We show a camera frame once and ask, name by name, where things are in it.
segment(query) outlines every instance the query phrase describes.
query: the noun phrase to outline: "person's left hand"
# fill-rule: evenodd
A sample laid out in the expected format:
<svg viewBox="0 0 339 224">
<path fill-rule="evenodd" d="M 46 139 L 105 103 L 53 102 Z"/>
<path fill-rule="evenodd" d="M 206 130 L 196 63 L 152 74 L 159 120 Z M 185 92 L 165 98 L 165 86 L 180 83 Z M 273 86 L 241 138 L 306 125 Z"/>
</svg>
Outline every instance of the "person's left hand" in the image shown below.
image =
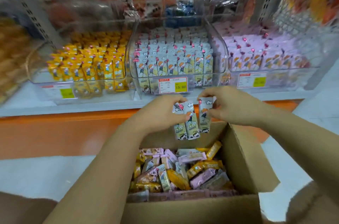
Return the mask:
<svg viewBox="0 0 339 224">
<path fill-rule="evenodd" d="M 175 114 L 172 111 L 176 102 L 185 101 L 187 99 L 180 94 L 158 96 L 131 117 L 133 125 L 138 125 L 145 134 L 150 134 L 183 123 L 189 120 L 189 116 Z"/>
</svg>

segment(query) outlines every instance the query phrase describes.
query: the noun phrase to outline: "orange panel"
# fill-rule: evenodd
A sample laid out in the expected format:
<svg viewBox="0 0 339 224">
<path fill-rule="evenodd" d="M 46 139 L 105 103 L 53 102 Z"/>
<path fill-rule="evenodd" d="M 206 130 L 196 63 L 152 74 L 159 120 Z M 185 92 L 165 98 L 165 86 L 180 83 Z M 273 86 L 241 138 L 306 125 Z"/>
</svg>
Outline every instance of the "orange panel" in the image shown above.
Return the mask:
<svg viewBox="0 0 339 224">
<path fill-rule="evenodd" d="M 293 101 L 269 102 L 289 111 Z M 0 159 L 94 155 L 116 128 L 138 109 L 18 116 L 0 119 Z M 269 135 L 249 128 L 263 142 Z"/>
</svg>

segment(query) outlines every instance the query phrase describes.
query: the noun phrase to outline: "white tile floor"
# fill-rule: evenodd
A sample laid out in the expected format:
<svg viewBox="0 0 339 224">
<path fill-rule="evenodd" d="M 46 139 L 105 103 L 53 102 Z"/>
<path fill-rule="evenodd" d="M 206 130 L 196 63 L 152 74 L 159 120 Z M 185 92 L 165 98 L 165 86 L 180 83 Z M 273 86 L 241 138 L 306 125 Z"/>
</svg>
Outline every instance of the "white tile floor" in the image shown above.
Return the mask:
<svg viewBox="0 0 339 224">
<path fill-rule="evenodd" d="M 339 134 L 339 61 L 317 87 L 319 93 L 294 111 L 317 125 Z M 272 221 L 285 220 L 290 198 L 311 178 L 271 137 L 262 144 L 281 184 L 261 193 L 260 204 Z M 0 191 L 31 198 L 60 200 L 93 160 L 86 157 L 44 157 L 0 161 Z"/>
</svg>

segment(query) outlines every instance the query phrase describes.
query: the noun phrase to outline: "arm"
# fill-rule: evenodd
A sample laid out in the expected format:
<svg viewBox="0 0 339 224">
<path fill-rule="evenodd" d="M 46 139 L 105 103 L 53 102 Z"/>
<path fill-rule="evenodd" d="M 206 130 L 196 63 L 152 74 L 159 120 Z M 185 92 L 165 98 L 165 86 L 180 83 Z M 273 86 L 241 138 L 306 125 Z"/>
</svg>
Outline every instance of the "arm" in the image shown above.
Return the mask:
<svg viewBox="0 0 339 224">
<path fill-rule="evenodd" d="M 180 95 L 159 96 L 126 120 L 44 224 L 119 224 L 142 139 L 187 120 L 186 115 L 172 113 L 173 104 L 178 101 L 186 99 Z"/>
<path fill-rule="evenodd" d="M 199 97 L 208 95 L 217 97 L 208 115 L 269 133 L 339 205 L 338 135 L 233 87 L 206 89 Z"/>
</svg>

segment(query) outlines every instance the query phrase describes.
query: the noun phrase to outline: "person's right hand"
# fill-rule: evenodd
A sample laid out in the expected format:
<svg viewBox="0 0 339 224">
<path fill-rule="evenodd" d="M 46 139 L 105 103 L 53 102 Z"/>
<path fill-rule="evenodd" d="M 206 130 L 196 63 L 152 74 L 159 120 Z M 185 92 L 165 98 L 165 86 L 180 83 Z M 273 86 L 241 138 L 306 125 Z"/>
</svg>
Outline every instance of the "person's right hand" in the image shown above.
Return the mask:
<svg viewBox="0 0 339 224">
<path fill-rule="evenodd" d="M 231 86 L 205 89 L 200 97 L 216 96 L 213 109 L 208 117 L 227 121 L 231 124 L 257 127 L 270 105 Z"/>
</svg>

